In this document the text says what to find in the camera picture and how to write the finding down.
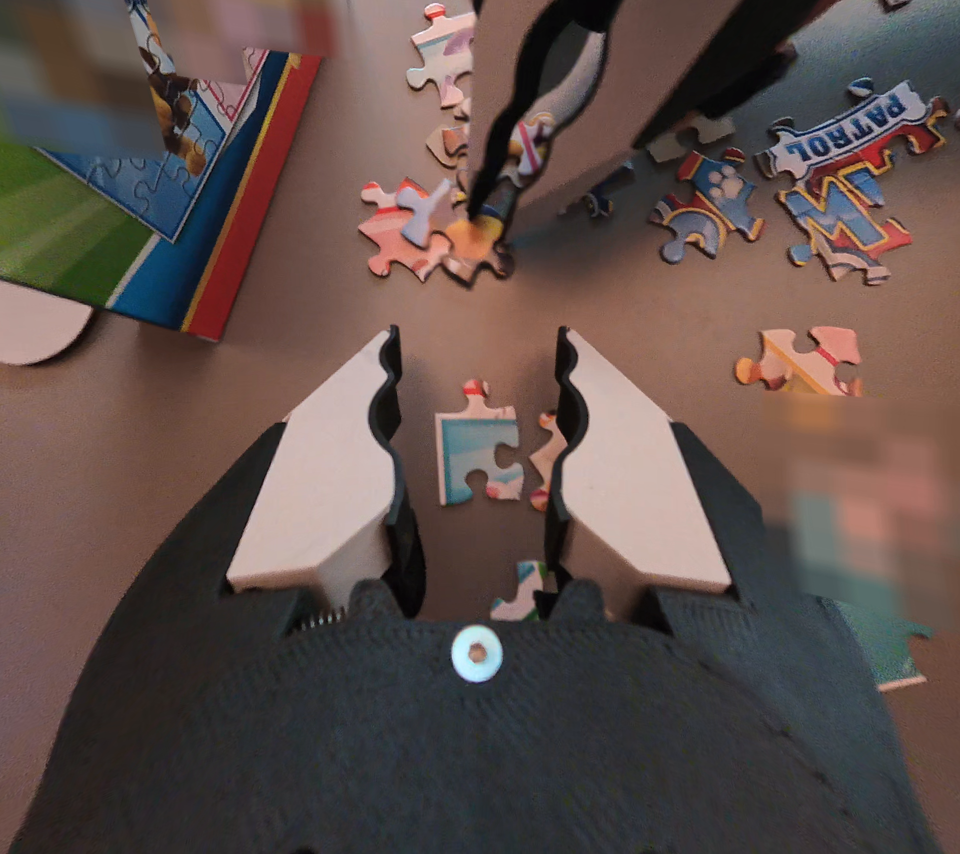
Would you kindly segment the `tan white puzzle piece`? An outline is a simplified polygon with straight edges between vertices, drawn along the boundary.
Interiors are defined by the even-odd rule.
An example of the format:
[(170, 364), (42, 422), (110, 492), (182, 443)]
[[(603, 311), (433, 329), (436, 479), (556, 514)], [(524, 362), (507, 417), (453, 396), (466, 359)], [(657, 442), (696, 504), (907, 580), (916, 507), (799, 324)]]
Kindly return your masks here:
[(471, 126), (467, 119), (459, 119), (453, 126), (438, 125), (426, 137), (425, 146), (438, 163), (450, 170), (466, 164)]

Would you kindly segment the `white orange red puzzle piece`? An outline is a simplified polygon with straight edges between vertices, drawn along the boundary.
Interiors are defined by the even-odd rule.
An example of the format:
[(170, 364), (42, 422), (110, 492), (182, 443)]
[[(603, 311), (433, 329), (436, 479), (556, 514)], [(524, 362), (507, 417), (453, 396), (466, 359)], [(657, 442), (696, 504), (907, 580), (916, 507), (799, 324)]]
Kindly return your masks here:
[(555, 463), (562, 452), (567, 448), (567, 441), (564, 437), (558, 422), (557, 412), (543, 412), (538, 417), (538, 425), (550, 434), (549, 440), (533, 452), (529, 460), (541, 478), (540, 485), (531, 493), (530, 503), (538, 512), (546, 512), (549, 503), (551, 483)]

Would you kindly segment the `salmon pink puzzle piece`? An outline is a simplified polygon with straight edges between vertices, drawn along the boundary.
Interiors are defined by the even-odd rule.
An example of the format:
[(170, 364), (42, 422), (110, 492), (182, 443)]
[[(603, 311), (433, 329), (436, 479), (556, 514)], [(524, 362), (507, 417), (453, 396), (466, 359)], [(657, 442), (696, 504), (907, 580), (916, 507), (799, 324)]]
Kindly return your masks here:
[(414, 212), (397, 204), (397, 193), (386, 193), (378, 182), (369, 181), (360, 194), (361, 200), (375, 204), (377, 212), (358, 225), (358, 230), (378, 245), (378, 253), (367, 262), (374, 275), (390, 275), (393, 263), (413, 272), (425, 283), (450, 252), (451, 242), (441, 233), (433, 233), (428, 248), (419, 248), (402, 235), (402, 227)]

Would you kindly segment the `red blue logo puzzle section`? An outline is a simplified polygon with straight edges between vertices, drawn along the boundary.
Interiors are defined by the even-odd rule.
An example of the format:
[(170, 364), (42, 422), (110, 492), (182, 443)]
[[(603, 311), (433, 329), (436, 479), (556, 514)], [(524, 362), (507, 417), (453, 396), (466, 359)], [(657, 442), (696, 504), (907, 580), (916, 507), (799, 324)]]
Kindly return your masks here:
[(910, 231), (885, 205), (879, 177), (893, 169), (895, 141), (920, 155), (942, 147), (939, 128), (949, 112), (941, 96), (926, 100), (910, 80), (878, 91), (871, 77), (846, 88), (850, 105), (810, 128), (790, 117), (774, 121), (774, 143), (754, 156), (763, 176), (790, 176), (792, 186), (776, 200), (804, 236), (787, 249), (799, 267), (822, 260), (834, 281), (861, 272), (867, 286), (891, 277), (883, 258), (912, 243)]

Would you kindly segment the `grey desk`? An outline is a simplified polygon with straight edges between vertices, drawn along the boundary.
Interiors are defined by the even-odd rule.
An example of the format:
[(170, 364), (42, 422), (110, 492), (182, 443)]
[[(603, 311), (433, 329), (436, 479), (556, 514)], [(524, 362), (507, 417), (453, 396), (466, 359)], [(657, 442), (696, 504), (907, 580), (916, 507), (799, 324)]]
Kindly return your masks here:
[(243, 286), (219, 344), (100, 316), (56, 361), (2, 368), (2, 852), (42, 778), (79, 675), (114, 608), (174, 526), (273, 423), (391, 323), (401, 332), (402, 426), (395, 440), (427, 564), (422, 617), (473, 621), (509, 598), (518, 560), (541, 556), (544, 517), (527, 501), (438, 501), (434, 415), (462, 407), (461, 386), (489, 382), (516, 408), (521, 451), (545, 438), (556, 405), (559, 326), (568, 325), (659, 405), (686, 423), (757, 498), (755, 431), (772, 402), (739, 385), (736, 360), (759, 332), (820, 324), (853, 329), (857, 374), (878, 402), (958, 409), (958, 130), (912, 156), (896, 141), (878, 179), (886, 209), (913, 235), (891, 253), (891, 279), (832, 282), (822, 263), (791, 265), (798, 233), (752, 155), (767, 127), (838, 113), (846, 85), (911, 80), (958, 105), (958, 0), (914, 0), (891, 14), (845, 0), (798, 40), (790, 75), (746, 104), (733, 142), (757, 184), (759, 241), (728, 237), (714, 260), (690, 250), (676, 266), (649, 224), (675, 168), (643, 153), (614, 213), (564, 217), (513, 241), (515, 272), (482, 272), (471, 289), (443, 271), (420, 283), (403, 269), (373, 276), (357, 231), (359, 193), (411, 176), (432, 189), (440, 166), (426, 136), (440, 118), (429, 84), (412, 91), (411, 34), (432, 1), (350, 0), (348, 59), (324, 63), (301, 117)]

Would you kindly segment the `pink red collar puzzle piece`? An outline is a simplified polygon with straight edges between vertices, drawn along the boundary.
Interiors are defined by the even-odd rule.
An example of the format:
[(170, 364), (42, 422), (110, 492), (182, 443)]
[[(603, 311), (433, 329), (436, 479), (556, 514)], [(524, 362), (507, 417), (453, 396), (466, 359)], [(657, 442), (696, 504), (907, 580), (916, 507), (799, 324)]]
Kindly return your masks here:
[(739, 358), (733, 369), (742, 385), (762, 382), (768, 391), (862, 397), (859, 377), (843, 380), (837, 369), (861, 363), (858, 334), (848, 328), (817, 326), (809, 330), (814, 342), (810, 350), (795, 346), (797, 334), (791, 329), (765, 329), (759, 332), (761, 356)]

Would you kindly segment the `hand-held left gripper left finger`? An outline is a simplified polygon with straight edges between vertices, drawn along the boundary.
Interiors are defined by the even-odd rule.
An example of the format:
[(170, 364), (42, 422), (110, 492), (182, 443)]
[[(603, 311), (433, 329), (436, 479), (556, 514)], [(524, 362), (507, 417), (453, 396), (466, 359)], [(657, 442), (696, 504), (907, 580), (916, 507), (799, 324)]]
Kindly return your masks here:
[(297, 405), (226, 572), (237, 593), (305, 588), (326, 610), (382, 579), (407, 618), (426, 597), (426, 556), (402, 459), (401, 333), (378, 332)]

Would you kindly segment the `white teal green puzzle piece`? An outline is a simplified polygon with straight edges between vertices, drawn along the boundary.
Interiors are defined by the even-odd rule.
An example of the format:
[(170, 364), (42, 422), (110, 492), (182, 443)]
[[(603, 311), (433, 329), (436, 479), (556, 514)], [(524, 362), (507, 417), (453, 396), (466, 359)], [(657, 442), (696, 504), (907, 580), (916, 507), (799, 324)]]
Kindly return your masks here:
[(516, 564), (517, 587), (511, 600), (496, 598), (489, 611), (493, 621), (545, 620), (556, 600), (556, 577), (544, 561), (523, 560)]

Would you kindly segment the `dark blue puzzle piece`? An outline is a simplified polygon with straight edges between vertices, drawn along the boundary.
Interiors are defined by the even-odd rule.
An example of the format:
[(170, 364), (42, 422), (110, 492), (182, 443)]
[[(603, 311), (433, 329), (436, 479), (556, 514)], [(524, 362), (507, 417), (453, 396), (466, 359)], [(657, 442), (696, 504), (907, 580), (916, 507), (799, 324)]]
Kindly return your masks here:
[(634, 166), (632, 161), (625, 161), (609, 176), (594, 184), (578, 199), (563, 207), (558, 212), (558, 216), (565, 216), (572, 208), (582, 208), (592, 219), (609, 217), (614, 211), (614, 193), (635, 182)]

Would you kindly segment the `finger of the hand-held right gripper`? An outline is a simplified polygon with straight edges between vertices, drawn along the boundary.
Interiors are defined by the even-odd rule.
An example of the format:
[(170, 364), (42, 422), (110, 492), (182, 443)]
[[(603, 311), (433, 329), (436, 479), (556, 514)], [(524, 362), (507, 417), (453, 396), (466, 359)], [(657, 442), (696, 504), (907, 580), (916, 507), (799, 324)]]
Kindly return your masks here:
[(623, 0), (605, 35), (589, 32), (570, 71), (524, 120), (560, 123), (516, 216), (554, 216), (634, 154), (647, 128), (744, 0)]
[(474, 124), (471, 131), (478, 155), (469, 217), (487, 206), (509, 224), (520, 194), (536, 179), (518, 185), (508, 173), (508, 145), (516, 123), (569, 72), (589, 32), (607, 33), (621, 1), (483, 0), (474, 121), (482, 120), (486, 111), (489, 124)]

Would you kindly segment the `colourful puzzle box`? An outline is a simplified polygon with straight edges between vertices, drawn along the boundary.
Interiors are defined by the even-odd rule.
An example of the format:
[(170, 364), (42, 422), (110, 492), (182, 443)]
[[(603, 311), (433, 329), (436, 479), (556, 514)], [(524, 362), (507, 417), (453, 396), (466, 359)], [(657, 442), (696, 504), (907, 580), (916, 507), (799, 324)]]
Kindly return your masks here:
[(243, 84), (175, 80), (146, 0), (125, 0), (183, 157), (2, 143), (2, 280), (221, 339), (321, 60), (247, 49)]

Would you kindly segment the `pale lilac puzzle piece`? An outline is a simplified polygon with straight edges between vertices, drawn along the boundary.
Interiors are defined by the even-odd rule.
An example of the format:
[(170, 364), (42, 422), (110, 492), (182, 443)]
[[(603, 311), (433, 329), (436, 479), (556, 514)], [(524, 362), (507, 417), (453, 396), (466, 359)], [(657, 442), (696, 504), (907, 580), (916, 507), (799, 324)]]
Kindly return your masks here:
[(451, 187), (452, 181), (445, 178), (426, 196), (412, 185), (399, 189), (395, 194), (396, 205), (411, 212), (411, 217), (400, 229), (401, 236), (418, 248), (428, 248), (434, 232), (431, 219), (450, 201)]

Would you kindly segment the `blue paw print puzzle section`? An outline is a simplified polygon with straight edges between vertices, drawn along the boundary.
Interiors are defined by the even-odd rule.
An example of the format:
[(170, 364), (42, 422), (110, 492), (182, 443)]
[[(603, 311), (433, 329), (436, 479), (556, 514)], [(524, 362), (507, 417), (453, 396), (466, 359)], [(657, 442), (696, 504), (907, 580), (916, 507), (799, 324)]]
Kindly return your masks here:
[(717, 159), (692, 151), (677, 172), (679, 182), (692, 188), (689, 200), (669, 193), (653, 208), (649, 221), (669, 229), (673, 238), (659, 250), (668, 264), (680, 263), (687, 246), (699, 248), (709, 258), (716, 258), (731, 232), (739, 233), (747, 242), (762, 237), (765, 220), (752, 215), (748, 200), (755, 184), (742, 176), (746, 153), (731, 146)]

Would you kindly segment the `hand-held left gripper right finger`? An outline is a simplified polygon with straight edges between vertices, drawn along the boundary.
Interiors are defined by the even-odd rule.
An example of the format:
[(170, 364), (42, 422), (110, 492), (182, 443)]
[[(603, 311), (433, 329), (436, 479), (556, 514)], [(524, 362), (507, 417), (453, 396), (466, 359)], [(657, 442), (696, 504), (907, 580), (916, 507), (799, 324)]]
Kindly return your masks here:
[(674, 423), (582, 335), (558, 330), (557, 424), (544, 539), (558, 586), (596, 584), (607, 618), (633, 618), (666, 587), (733, 586)]

